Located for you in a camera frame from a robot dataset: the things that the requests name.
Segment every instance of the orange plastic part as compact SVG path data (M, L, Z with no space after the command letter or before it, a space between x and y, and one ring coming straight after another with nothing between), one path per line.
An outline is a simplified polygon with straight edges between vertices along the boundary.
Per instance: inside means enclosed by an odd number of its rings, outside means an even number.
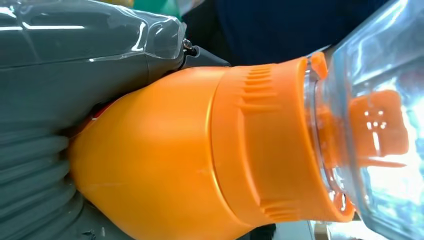
M73 142L78 190L136 240L236 239L253 225L217 185L210 109L230 68L169 75L113 103Z
M408 152L408 131L405 128L401 98L393 90L372 92L353 98L348 104L349 122L358 168L375 166L404 167L402 162L385 161L387 155ZM347 154L343 123L332 115L328 106L316 111L322 158L327 169L346 165Z
M269 223L351 220L320 175L307 62L186 69L122 97L70 148L77 188L135 239L232 240Z
M226 201L245 223L352 219L352 205L340 210L320 175L304 107L306 69L306 58L240 67L218 86L213 160Z

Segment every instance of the transparent plastic container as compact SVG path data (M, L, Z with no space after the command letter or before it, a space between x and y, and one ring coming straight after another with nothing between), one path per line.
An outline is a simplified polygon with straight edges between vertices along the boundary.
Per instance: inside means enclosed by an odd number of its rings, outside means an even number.
M387 3L337 46L315 88L326 184L394 240L424 239L423 33L424 1Z

